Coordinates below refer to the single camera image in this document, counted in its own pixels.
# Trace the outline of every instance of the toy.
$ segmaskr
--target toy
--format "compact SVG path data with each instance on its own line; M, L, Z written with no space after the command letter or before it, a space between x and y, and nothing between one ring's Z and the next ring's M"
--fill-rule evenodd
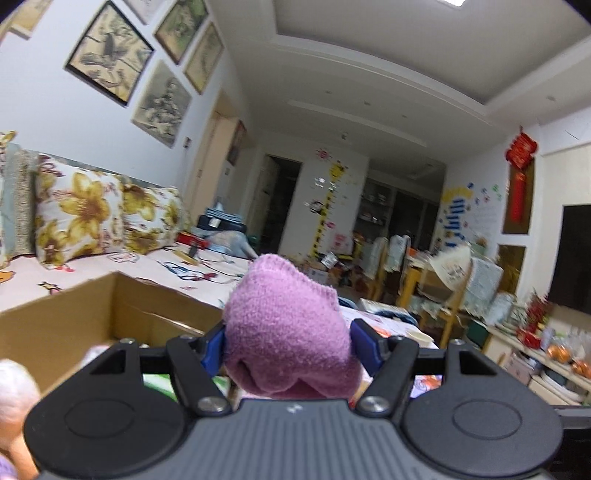
M33 480L38 475L22 427L40 398L39 388L25 367L0 360L0 448L10 454L18 480Z

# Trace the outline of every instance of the purple sock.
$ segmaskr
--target purple sock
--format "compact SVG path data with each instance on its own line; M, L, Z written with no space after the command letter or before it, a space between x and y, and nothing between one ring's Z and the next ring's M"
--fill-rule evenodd
M256 260L224 311L226 369L277 399L351 398L361 382L336 291L277 255Z

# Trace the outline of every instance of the giraffe height chart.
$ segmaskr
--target giraffe height chart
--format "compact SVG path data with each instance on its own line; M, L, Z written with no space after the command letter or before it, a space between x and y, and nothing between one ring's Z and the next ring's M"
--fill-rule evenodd
M325 158L329 158L328 152L326 152L326 151L319 151L318 156L320 158L322 158L323 160ZM322 206L320 207L320 210L318 211L318 214L320 215L320 219L318 221L318 228L316 229L316 233L314 234L314 243L312 244L312 249L310 251L311 257L316 257L319 253L318 248L320 246L320 243L321 243L324 233L326 231L327 217L330 212L330 207L331 207L331 204L333 201L333 197L335 195L335 191L337 189L337 186L338 186L341 178L345 174L346 170L347 170L347 167L345 167L339 160L332 162L330 165L329 191L327 192L326 198L325 198Z

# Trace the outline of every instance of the red object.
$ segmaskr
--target red object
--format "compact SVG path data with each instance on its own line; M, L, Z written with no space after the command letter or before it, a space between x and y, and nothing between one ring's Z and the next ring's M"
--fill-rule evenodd
M533 348L534 350L539 350L541 346L542 339L531 332L528 332L523 329L517 329L516 331L517 339L523 343L528 348Z
M179 232L177 235L177 242L179 244L189 245L190 247L192 247L193 244L197 242L197 248L199 250L205 250L207 247L209 247L209 241L187 232Z
M515 223L519 223L523 218L526 180L524 171L530 166L534 159L533 155L537 151L537 142L525 134L523 129L519 129L519 135L513 140L510 149L505 153L507 162L518 170L513 179L511 205L509 207L511 221Z

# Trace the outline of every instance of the box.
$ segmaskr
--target box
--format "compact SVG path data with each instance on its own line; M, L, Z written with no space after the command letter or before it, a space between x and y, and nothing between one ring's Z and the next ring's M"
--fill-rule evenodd
M535 375L536 368L532 367L526 360L513 353L505 364L505 370L524 385L530 383L531 376Z
M200 336L222 311L176 290L111 273L0 313L0 358L24 365L42 392L74 374L93 345L135 338L163 346Z
M314 280L320 285L326 285L328 283L329 273L327 271L308 267L304 273L309 279Z

